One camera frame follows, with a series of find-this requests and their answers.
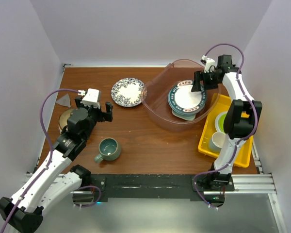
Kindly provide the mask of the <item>dark green lettered plate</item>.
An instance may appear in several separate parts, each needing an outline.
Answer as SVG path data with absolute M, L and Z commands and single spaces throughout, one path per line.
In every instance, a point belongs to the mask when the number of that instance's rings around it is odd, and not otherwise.
M 168 93 L 168 103 L 172 108 L 195 108 L 204 109 L 207 100 L 207 92 L 191 92 L 192 80 L 183 80 L 178 82 Z

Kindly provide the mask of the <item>blue floral plate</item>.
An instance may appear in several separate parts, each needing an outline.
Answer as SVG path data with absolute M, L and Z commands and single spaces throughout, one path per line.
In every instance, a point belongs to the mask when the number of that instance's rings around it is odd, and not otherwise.
M 113 101 L 122 107 L 135 107 L 141 101 L 141 92 L 144 83 L 137 78 L 123 78 L 111 88 Z

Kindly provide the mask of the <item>pink translucent plastic bin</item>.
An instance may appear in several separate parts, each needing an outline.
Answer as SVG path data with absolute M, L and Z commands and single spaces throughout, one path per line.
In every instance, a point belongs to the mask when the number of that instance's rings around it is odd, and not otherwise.
M 218 100 L 212 103 L 211 98 L 214 94 L 221 94 L 221 87 L 205 90 L 207 92 L 206 105 L 201 112 L 196 114 L 193 121 L 181 119 L 180 115 L 169 106 L 167 100 L 168 93 L 174 85 L 183 80 L 194 81 L 194 73 L 203 69 L 203 66 L 195 61 L 178 59 L 168 64 L 154 79 L 148 81 L 142 90 L 141 100 L 149 118 L 158 126 L 173 132 L 188 130 L 203 120 L 217 103 Z

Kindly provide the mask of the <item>cream patterned bowl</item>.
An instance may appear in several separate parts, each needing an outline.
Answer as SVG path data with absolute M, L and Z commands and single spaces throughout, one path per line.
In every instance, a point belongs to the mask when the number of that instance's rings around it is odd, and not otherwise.
M 69 108 L 60 115 L 58 120 L 58 129 L 60 133 L 62 133 L 63 128 L 67 125 L 67 120 L 70 117 L 73 110 L 74 108 Z

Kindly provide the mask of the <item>mint green divided tray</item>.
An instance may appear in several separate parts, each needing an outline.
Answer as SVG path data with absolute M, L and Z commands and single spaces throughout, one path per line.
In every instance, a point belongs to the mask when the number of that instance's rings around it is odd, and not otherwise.
M 179 116 L 181 119 L 184 119 L 186 121 L 193 121 L 196 117 L 196 115 L 189 115 L 189 116 L 186 116 L 186 115 L 180 115 Z

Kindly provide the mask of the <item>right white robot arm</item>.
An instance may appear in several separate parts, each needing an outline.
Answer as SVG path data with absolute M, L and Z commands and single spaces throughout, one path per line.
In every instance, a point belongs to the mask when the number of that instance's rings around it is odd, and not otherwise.
M 209 171 L 195 176 L 198 189 L 221 190 L 230 182 L 236 157 L 243 144 L 257 131 L 262 103 L 254 100 L 247 91 L 241 68 L 232 63 L 231 55 L 221 55 L 217 61 L 202 56 L 203 71 L 195 72 L 192 91 L 215 89 L 222 84 L 231 98 L 224 120 L 226 133 L 223 147 Z

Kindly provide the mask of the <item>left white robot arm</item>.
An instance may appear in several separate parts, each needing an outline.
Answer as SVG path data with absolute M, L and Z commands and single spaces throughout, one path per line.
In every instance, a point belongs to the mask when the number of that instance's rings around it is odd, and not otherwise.
M 54 181 L 86 147 L 97 122 L 112 121 L 113 105 L 106 102 L 103 112 L 97 102 L 85 105 L 82 97 L 76 97 L 75 102 L 77 107 L 42 165 L 12 197 L 0 199 L 4 224 L 20 233 L 35 232 L 47 211 L 68 193 L 91 188 L 91 172 L 80 165 L 73 166 L 61 182 Z

